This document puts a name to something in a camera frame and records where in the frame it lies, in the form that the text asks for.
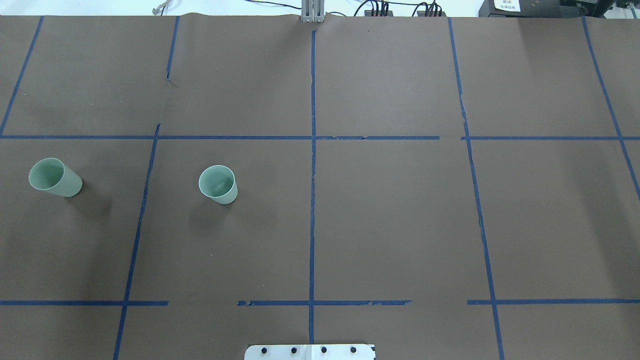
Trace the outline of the green cup from pedestal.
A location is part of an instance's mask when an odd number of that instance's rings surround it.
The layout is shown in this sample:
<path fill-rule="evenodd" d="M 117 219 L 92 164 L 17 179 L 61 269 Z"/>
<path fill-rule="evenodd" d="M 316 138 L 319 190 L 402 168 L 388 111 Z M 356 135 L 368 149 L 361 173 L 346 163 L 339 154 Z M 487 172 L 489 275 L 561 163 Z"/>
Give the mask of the green cup from pedestal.
<path fill-rule="evenodd" d="M 83 180 L 64 162 L 49 157 L 38 161 L 29 171 L 29 184 L 37 191 L 71 198 L 82 190 Z"/>

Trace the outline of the black small computer box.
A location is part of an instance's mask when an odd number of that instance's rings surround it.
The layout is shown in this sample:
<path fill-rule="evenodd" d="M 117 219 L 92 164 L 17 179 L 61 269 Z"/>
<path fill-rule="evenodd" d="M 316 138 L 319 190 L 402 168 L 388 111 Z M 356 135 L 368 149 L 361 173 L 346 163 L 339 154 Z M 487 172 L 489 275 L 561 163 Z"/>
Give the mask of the black small computer box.
<path fill-rule="evenodd" d="M 484 0 L 479 18 L 580 18 L 581 10 L 561 0 Z"/>

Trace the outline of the green cup near pedestal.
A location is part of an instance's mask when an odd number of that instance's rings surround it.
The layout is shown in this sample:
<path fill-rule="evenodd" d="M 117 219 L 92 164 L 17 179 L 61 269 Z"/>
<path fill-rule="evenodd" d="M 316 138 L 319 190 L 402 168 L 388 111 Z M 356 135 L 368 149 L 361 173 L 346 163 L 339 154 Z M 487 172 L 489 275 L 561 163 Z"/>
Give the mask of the green cup near pedestal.
<path fill-rule="evenodd" d="M 206 168 L 198 178 L 199 191 L 213 201 L 228 205 L 238 196 L 238 185 L 233 171 L 224 165 L 216 164 Z"/>

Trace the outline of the aluminium frame post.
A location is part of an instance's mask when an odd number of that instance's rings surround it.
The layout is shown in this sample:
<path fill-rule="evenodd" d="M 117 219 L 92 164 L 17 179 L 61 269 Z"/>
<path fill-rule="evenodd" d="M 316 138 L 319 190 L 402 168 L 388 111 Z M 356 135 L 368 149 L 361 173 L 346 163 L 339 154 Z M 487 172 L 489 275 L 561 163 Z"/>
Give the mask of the aluminium frame post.
<path fill-rule="evenodd" d="M 324 0 L 302 0 L 301 1 L 301 22 L 302 23 L 322 23 L 326 19 Z"/>

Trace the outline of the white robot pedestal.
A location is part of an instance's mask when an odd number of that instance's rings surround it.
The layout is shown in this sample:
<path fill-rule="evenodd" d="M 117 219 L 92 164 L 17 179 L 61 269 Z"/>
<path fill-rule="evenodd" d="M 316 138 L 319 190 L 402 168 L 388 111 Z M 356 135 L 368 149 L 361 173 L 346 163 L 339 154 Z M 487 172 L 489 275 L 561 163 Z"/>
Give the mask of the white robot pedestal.
<path fill-rule="evenodd" d="M 375 360 L 372 344 L 256 344 L 247 347 L 245 360 Z"/>

